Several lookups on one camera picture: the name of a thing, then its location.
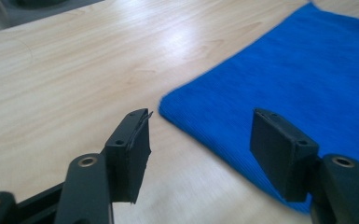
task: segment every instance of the blue fabric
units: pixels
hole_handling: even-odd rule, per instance
[[[285,203],[249,149],[253,109],[281,114],[320,156],[359,160],[359,20],[300,8],[253,45],[161,100],[159,113]]]

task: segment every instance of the blue towel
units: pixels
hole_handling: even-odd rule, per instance
[[[286,203],[250,152],[255,107],[281,114],[320,145],[359,160],[359,20],[307,4],[225,62],[164,96],[159,113],[256,186]]]

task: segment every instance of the wooden table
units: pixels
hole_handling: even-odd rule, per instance
[[[105,0],[0,32],[0,190],[20,202],[100,152],[147,107],[280,23],[304,0]],[[359,0],[317,5],[359,18]],[[116,223],[311,223],[155,113],[136,205]]]

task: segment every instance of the folded cloth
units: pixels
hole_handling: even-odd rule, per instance
[[[281,114],[320,145],[359,160],[359,20],[300,8],[235,56],[164,96],[159,113],[256,186],[286,203],[249,142],[255,107]]]

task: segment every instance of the light wood surface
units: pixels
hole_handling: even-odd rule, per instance
[[[120,223],[311,223],[163,119],[160,98],[251,44],[305,0],[105,0],[0,32],[0,190],[20,202],[100,152],[132,110],[152,154]],[[359,18],[359,0],[320,0]]]

